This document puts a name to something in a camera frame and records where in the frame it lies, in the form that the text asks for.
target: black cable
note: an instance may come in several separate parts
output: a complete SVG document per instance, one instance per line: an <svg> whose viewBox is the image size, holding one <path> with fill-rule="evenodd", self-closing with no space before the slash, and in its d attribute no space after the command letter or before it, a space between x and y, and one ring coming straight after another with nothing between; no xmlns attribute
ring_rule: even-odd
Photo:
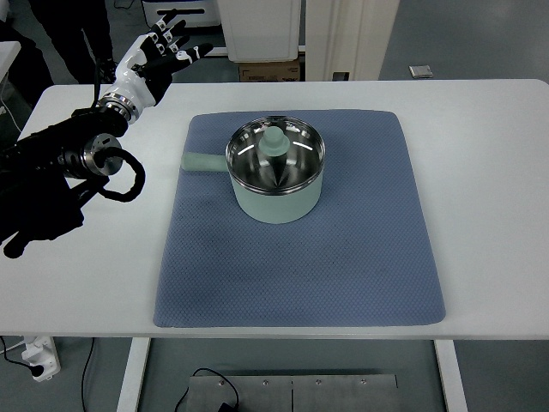
<svg viewBox="0 0 549 412"><path fill-rule="evenodd" d="M129 8L133 5L134 1L135 1L135 0L131 0L130 5L127 6L127 7L124 7L124 6L117 6L117 0L114 0L114 1L112 2L112 7L114 7L115 9L127 10L127 9L129 9Z"/></svg>
<svg viewBox="0 0 549 412"><path fill-rule="evenodd" d="M104 148L97 152L94 155L95 164L99 168L101 168L105 165L105 161L109 157L119 157L130 165L130 167L136 173L134 185L131 186L131 188L126 193L108 191L105 188L99 188L98 193L107 199L116 200L119 202L131 202L137 196L139 196L139 194L143 190L143 186L145 185L145 168L139 162L139 160L136 159L130 152L124 150L123 148L116 147Z"/></svg>
<svg viewBox="0 0 549 412"><path fill-rule="evenodd" d="M100 101L100 87L101 87L101 76L100 76L100 62L99 59L95 59L95 72L94 72L94 103L91 107L94 108L97 106L97 102Z"/></svg>
<svg viewBox="0 0 549 412"><path fill-rule="evenodd" d="M94 345L95 345L95 338L92 337L92 347L89 349L89 355L87 356L86 365L84 366L84 370L82 371L82 380L80 383L80 399L82 400L82 410L84 412L86 412L86 405L84 404L84 378L86 377L87 364L89 363L89 360L92 358Z"/></svg>
<svg viewBox="0 0 549 412"><path fill-rule="evenodd" d="M44 372L44 367L42 365L32 366L32 365L27 365L26 363L18 362L16 360L8 359L8 350L6 347L6 342L3 340L3 336L0 336L0 341L2 341L2 345L3 345L3 358L7 360L9 363L13 363L15 365L21 365L22 367L25 367L26 369L31 371L31 373L35 378L37 378Z"/></svg>
<svg viewBox="0 0 549 412"><path fill-rule="evenodd" d="M234 404L234 410L238 411L238 406L240 405L240 399L238 397L238 391L237 391L237 388L234 387L234 385L231 383L231 381L229 379L227 379L225 376L223 376L221 373L219 372L216 372L214 371L213 369L209 369L207 367L199 367L198 369L195 370L195 372L192 374L192 376L196 376L197 373L199 373L200 371L208 371L210 373L213 373L214 375L217 375L219 376L220 378L224 379L231 387L232 387L232 390L234 391L234 394L236 395L237 397L237 402ZM174 412L178 412L178 408L179 408L179 405L181 405L181 403L183 402L183 400L185 399L185 397L187 396L187 393L189 393L189 386L187 386L187 390L185 391L185 393L183 394L183 396L181 397L181 399L179 399L179 402L177 405L175 405L175 410Z"/></svg>

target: white robotic hand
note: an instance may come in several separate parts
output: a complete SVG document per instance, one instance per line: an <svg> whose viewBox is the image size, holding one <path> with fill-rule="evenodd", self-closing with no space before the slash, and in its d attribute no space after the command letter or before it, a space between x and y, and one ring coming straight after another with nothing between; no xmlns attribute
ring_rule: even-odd
<svg viewBox="0 0 549 412"><path fill-rule="evenodd" d="M175 9L166 13L147 34L137 38L118 64L117 80L100 99L99 106L115 109L132 124L146 107L160 102L172 82L173 73L213 49L205 43L179 50L189 41L189 36L182 35L185 21L167 26L176 15Z"/></svg>

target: gray floor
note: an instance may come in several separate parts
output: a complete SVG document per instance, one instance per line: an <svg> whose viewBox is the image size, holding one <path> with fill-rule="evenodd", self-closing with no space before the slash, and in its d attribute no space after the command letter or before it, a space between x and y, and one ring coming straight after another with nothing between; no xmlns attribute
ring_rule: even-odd
<svg viewBox="0 0 549 412"><path fill-rule="evenodd" d="M117 0L127 6L130 0ZM45 54L56 84L75 84L27 0L12 2L14 28ZM114 57L120 59L135 37L148 30L140 2L116 9L108 1ZM549 2L543 0L403 0L381 80L409 80L408 65L429 64L437 79L537 78L549 82ZM194 44L224 45L219 28L195 31ZM175 82L237 82L238 67L209 59L174 76ZM22 128L31 113L17 91L4 100ZM0 116L0 145L13 142L17 129ZM19 337L10 336L8 344ZM0 361L0 410L81 410L81 371L89 338L57 338L62 372L44 383L28 371ZM472 412L549 410L548 342L456 342L463 386ZM99 339L88 370L88 410L116 410L130 347L126 338ZM143 387L143 411L172 410L195 367L221 371L374 371L402 376L403 410L443 410L429 342L154 341ZM10 352L12 358L20 350Z"/></svg>

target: white table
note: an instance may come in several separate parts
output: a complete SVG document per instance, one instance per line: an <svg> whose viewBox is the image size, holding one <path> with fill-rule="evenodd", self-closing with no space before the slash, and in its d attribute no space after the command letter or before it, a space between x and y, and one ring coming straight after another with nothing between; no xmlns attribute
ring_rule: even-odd
<svg viewBox="0 0 549 412"><path fill-rule="evenodd" d="M92 99L88 86L48 89L23 136ZM374 328L154 326L160 261L191 119L211 112L330 108L390 111L400 119L446 318ZM464 410L461 386L445 378L459 377L453 346L445 342L549 338L548 110L549 87L536 80L173 84L122 138L147 170L143 193L127 204L96 197L83 209L83 227L52 242L33 242L19 259L0 257L0 333L434 339L447 402ZM132 179L123 169L111 189L125 191ZM147 347L145 340L132 351L143 359ZM127 376L139 379L134 366L129 363L134 372ZM126 387L124 381L123 393L128 391L138 393L135 383Z"/></svg>

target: cardboard box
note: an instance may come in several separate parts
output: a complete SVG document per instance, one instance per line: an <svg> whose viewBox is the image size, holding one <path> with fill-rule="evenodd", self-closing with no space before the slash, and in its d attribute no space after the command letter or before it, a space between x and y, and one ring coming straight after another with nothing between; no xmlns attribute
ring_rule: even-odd
<svg viewBox="0 0 549 412"><path fill-rule="evenodd" d="M241 63L241 82L299 82L299 58L289 62Z"/></svg>

